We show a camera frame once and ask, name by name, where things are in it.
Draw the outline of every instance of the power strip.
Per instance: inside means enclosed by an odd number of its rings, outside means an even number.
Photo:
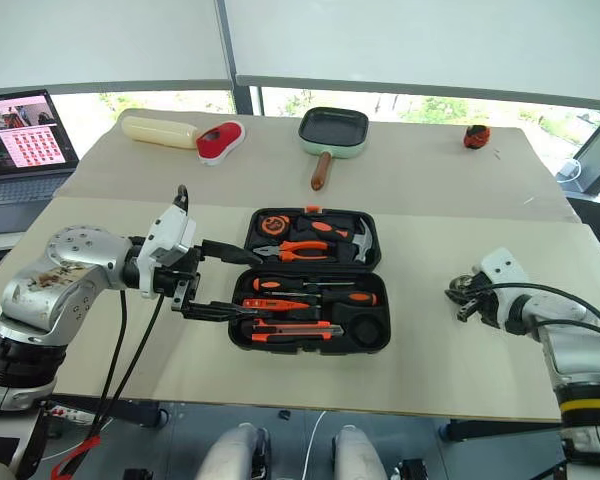
[[[51,416],[64,418],[65,420],[77,423],[78,425],[91,425],[93,419],[96,417],[93,413],[76,410],[74,408],[63,407],[62,405],[56,405],[53,407],[51,410]]]

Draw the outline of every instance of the frying pan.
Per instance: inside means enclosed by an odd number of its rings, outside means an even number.
[[[302,146],[308,153],[319,155],[311,188],[324,186],[332,158],[352,158],[360,153],[368,127],[367,116],[356,110],[316,107],[304,115],[298,130]]]

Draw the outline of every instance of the black cable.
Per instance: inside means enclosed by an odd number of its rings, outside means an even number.
[[[591,325],[590,323],[579,322],[578,320],[541,320],[535,322],[536,327],[545,327],[548,325],[573,325],[574,327],[586,328],[600,334],[600,327]]]
[[[561,297],[567,298],[573,302],[579,303],[584,308],[593,313],[600,320],[600,310],[591,305],[589,302],[583,300],[580,297],[577,297],[571,293],[565,292],[564,290],[560,290],[559,288],[550,287],[548,285],[542,285],[539,283],[524,283],[524,282],[507,282],[507,283],[492,283],[491,285],[484,285],[482,287],[471,288],[468,290],[457,290],[451,289],[453,292],[460,293],[466,296],[473,296],[477,293],[488,292],[491,290],[497,290],[500,288],[530,288],[532,290],[543,290],[545,292],[555,293],[556,295],[560,295]]]
[[[160,297],[158,298],[158,301],[156,302],[156,306],[153,310],[153,314],[151,315],[151,319],[149,320],[149,324],[147,325],[147,328],[144,331],[142,340],[140,340],[140,344],[138,345],[138,348],[136,348],[136,352],[134,353],[133,358],[131,359],[131,363],[127,367],[127,371],[125,372],[124,376],[122,377],[122,380],[120,381],[120,384],[118,385],[118,388],[116,389],[116,392],[113,394],[113,397],[111,397],[111,399],[107,403],[107,408],[102,413],[102,416],[100,417],[100,421],[98,423],[96,423],[95,425],[92,425],[91,429],[89,430],[90,435],[87,435],[87,438],[85,438],[85,441],[91,437],[94,437],[94,436],[100,434],[100,431],[102,430],[102,428],[104,427],[104,425],[107,422],[107,418],[109,417],[109,414],[111,413],[111,410],[113,409],[113,406],[120,399],[122,390],[124,390],[124,387],[127,385],[127,381],[129,380],[129,377],[131,377],[131,373],[133,372],[133,369],[135,368],[136,363],[138,363],[138,359],[140,358],[140,355],[142,354],[142,351],[144,350],[144,346],[147,343],[147,340],[149,339],[149,335],[151,335],[153,326],[155,325],[156,320],[158,319],[158,314],[160,313],[160,307],[162,306],[163,300],[164,300],[164,294],[160,295]],[[89,451],[87,450],[87,451],[81,453],[80,455],[77,455],[74,458],[72,458],[62,468],[61,474],[62,475],[74,475],[76,473],[76,471],[78,470],[78,468],[80,467],[80,465],[82,464],[82,461],[86,458],[88,453],[89,453]]]
[[[105,409],[105,405],[107,402],[107,396],[109,395],[109,387],[111,387],[111,380],[113,379],[113,374],[116,369],[116,365],[118,364],[118,356],[120,355],[120,349],[122,348],[122,341],[124,340],[124,335],[127,330],[127,295],[124,290],[120,290],[120,333],[118,334],[118,341],[116,342],[116,348],[113,351],[113,356],[111,357],[111,363],[109,364],[109,372],[107,373],[107,380],[104,382],[104,388],[102,389],[102,395],[100,395],[100,401],[98,402],[98,407],[96,408],[95,417],[93,419],[93,423],[91,424],[91,429],[87,434],[87,438],[94,435],[96,430],[96,425],[100,423],[100,418]]]

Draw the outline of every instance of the pan handle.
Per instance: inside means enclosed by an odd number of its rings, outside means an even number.
[[[327,175],[329,174],[329,167],[331,166],[331,153],[322,152],[318,157],[318,166],[316,166],[313,177],[311,177],[311,188],[314,190],[320,190],[324,187],[327,182]]]

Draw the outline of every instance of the pliers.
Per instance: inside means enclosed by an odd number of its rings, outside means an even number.
[[[284,241],[278,246],[267,245],[253,249],[253,253],[268,257],[270,255],[278,255],[282,262],[293,262],[294,260],[328,260],[330,257],[326,255],[305,256],[297,255],[293,252],[297,250],[327,250],[329,245],[327,242],[306,241],[306,242],[287,242]]]

